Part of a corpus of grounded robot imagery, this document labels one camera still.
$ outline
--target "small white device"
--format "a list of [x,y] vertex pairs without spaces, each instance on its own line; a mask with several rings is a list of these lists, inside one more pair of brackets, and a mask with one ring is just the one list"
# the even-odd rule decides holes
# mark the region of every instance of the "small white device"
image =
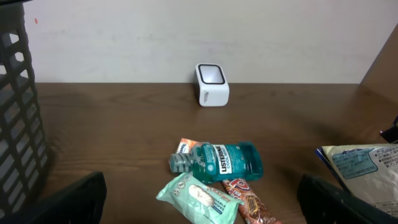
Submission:
[[201,106],[224,106],[229,98],[229,86],[223,69],[215,64],[195,67],[195,93]]

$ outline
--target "mouthwash bottle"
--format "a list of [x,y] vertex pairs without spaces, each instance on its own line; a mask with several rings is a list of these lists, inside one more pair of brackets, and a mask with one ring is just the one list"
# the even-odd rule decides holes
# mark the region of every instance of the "mouthwash bottle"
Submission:
[[250,142],[204,143],[190,153],[172,154],[169,163],[172,172],[192,171],[205,184],[237,178],[251,181],[263,175],[260,155]]

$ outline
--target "wooden desk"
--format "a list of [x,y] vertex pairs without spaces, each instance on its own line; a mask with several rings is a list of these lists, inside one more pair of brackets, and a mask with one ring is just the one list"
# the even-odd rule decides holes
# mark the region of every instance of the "wooden desk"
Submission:
[[[296,199],[304,172],[335,183],[318,146],[384,142],[397,105],[357,85],[232,84],[229,103],[202,108],[190,84],[38,84],[50,150],[43,197],[94,170],[108,196],[102,223],[188,223],[155,196],[173,176],[180,138],[252,141],[264,177],[250,185],[283,223],[305,223]],[[244,223],[238,215],[236,223]]]

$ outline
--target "black plastic basket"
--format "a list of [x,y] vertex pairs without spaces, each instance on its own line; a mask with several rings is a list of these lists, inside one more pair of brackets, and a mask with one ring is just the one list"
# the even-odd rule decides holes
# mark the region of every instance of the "black plastic basket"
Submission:
[[0,0],[0,218],[42,188],[48,152],[20,1]]
[[105,198],[104,175],[93,172],[53,196],[4,218],[2,224],[99,224]]

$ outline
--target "device screen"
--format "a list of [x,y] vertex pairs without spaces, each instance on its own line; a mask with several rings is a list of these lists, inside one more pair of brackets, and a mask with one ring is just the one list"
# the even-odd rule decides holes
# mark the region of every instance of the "device screen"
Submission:
[[199,71],[202,81],[206,84],[223,84],[224,77],[219,66],[199,65]]

